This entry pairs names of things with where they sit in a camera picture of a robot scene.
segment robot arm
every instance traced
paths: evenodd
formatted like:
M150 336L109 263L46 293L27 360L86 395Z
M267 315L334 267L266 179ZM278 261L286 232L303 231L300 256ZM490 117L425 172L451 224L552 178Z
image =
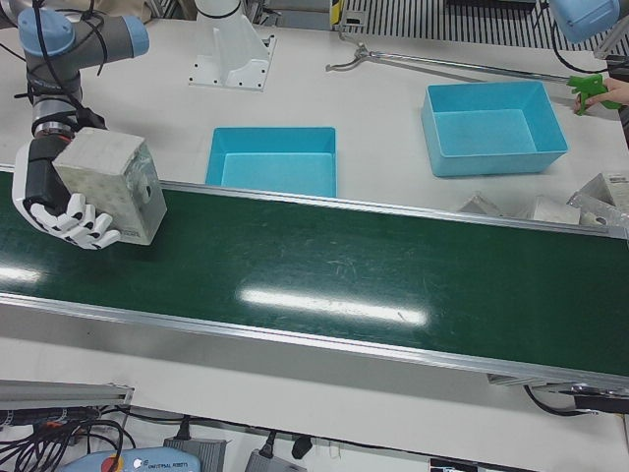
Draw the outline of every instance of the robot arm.
M629 15L629 0L550 0L549 6L559 29L571 42L609 30Z
M27 59L33 140L16 156L14 205L40 231L85 249L104 248L121 237L108 229L111 216L96 216L84 196L71 195L53 161L79 129L105 129L104 120L82 105L80 70L144 54L146 30L135 17L84 14L71 23L54 10L33 8L22 10L17 24Z

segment white robotic hand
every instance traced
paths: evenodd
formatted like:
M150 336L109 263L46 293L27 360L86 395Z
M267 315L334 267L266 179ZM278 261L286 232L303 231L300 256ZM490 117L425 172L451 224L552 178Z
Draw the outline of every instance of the white robotic hand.
M86 204L83 194L73 194L68 202L68 210L59 216L50 214L42 204L32 205L30 214L52 236L83 249L103 249L121 238L120 231L108 229L112 217L107 213L96 217L96 208Z
M53 149L51 154L54 154L58 149ZM47 159L50 159L48 153L44 154L44 157L32 156L29 159L30 144L24 145L18 151L16 156L16 165L13 177L13 189L12 197L13 203L18 212L28 221L34 228L39 231L48 233L64 241L79 246L83 249L103 249L113 243L120 241L120 231L116 229L109 229L112 223L111 215L102 213L96 216L96 208L93 205L86 203L86 197L83 194L73 194L68 199L68 193L65 187L59 189L53 189L51 184L45 187L45 191L41 192L45 196L54 201L55 198L59 199L59 195L65 196L67 200L67 206L63 205L63 211L57 211L57 215L52 214L46 206L42 203L35 202L32 198L31 188L34 185L30 185L31 181L43 180L40 174L46 175L49 178L50 164L43 172L36 166L29 166L30 163L46 163ZM56 206L60 204L58 202L50 202Z

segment metal rod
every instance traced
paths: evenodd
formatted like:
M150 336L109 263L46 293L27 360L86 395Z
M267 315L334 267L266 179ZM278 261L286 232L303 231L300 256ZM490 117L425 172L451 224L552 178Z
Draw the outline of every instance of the metal rod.
M367 55L371 59L385 59L391 61L408 61L417 62L420 64L430 64L435 66L444 66L454 69L463 69L466 71L483 72L486 74L496 74L499 76L518 77L521 79L532 79L546 82L557 82L560 84L566 84L569 80L568 77L553 76L549 74L539 74L536 72L518 71L513 69L505 69L502 67L483 66L479 64L468 64L465 62L444 61L441 59L429 59L428 57L406 56L403 54L389 54L380 51L367 51Z
M453 69L462 69L466 71L473 72L481 72L485 74L495 74L498 76L508 76L508 77L517 77L520 79L529 79L529 80L537 80L537 81L546 81L546 82L555 82L559 84L567 84L569 78L563 76L554 76L551 74L540 74L537 72L527 72L527 71L518 71L514 69L506 69L502 67L493 67L493 66L485 66L481 64L469 64L466 62L456 62L456 61L446 61L443 59L431 59L428 57L419 57L419 56L407 56L404 54L392 54L381 51L369 51L364 43L358 41L357 39L346 36L343 34L342 30L339 30L339 36L341 40L353 42L358 46L358 49L354 53L354 60L348 62L346 64L337 64L337 65L327 65L325 66L325 70L327 72L336 71L336 72L344 72L354 69L362 62L365 61L394 61L394 62L414 62L419 64L428 64L431 66L441 66L441 67L449 67Z

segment human hand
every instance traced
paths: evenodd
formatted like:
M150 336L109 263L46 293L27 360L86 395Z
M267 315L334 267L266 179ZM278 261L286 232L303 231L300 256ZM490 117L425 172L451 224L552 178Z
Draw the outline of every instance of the human hand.
M605 79L603 83L607 87L608 92L589 97L586 100L587 108L602 101L615 101L621 105L629 105L629 83L617 79ZM575 112L581 109L580 94L577 95L574 101L573 109Z

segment power adapter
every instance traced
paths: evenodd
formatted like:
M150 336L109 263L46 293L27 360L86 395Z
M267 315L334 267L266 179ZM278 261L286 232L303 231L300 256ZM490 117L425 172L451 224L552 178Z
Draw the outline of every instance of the power adapter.
M164 445L198 457L200 472L223 471L227 441L193 440L190 437L190 416L184 417L177 436L164 440Z
M266 457L256 449L249 457L245 472L308 472L308 470L274 455Z

